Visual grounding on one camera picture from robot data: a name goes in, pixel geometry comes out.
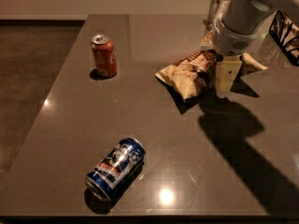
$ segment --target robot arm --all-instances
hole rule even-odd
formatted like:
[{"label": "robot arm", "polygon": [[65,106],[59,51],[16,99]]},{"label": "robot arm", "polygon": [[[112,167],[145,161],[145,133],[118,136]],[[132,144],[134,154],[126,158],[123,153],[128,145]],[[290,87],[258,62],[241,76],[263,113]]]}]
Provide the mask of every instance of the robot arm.
[{"label": "robot arm", "polygon": [[255,40],[263,21],[277,9],[299,23],[299,0],[230,0],[214,21],[214,49],[223,57],[216,70],[216,90],[224,98],[241,67],[239,55]]}]

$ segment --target can lid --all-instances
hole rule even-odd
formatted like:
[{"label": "can lid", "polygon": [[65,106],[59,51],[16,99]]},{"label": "can lid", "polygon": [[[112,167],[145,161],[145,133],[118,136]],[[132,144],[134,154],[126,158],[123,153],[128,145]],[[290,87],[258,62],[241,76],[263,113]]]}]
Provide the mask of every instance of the can lid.
[{"label": "can lid", "polygon": [[92,42],[97,45],[103,45],[110,41],[110,38],[106,35],[95,35],[92,39]]}]

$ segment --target can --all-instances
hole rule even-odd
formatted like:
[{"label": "can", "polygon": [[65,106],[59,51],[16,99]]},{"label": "can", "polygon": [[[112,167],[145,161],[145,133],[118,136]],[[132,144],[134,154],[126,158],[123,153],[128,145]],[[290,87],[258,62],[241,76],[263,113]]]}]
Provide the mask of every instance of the can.
[{"label": "can", "polygon": [[95,35],[91,47],[98,75],[114,77],[117,74],[117,64],[112,40],[106,35]]},{"label": "can", "polygon": [[146,152],[134,138],[120,142],[87,175],[85,184],[95,197],[111,202],[142,165]]}]

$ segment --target table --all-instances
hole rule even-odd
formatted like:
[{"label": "table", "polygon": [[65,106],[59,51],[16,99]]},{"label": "table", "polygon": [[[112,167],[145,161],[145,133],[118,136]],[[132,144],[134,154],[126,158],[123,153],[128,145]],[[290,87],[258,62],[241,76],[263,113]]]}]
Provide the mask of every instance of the table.
[{"label": "table", "polygon": [[[0,190],[0,217],[299,218],[296,86],[270,67],[225,102],[209,91],[183,104],[154,76],[200,49],[203,18],[90,15]],[[250,47],[258,61],[269,25]],[[93,78],[98,33],[115,44],[110,79]],[[127,136],[143,144],[145,164],[106,207],[84,178]]]}]

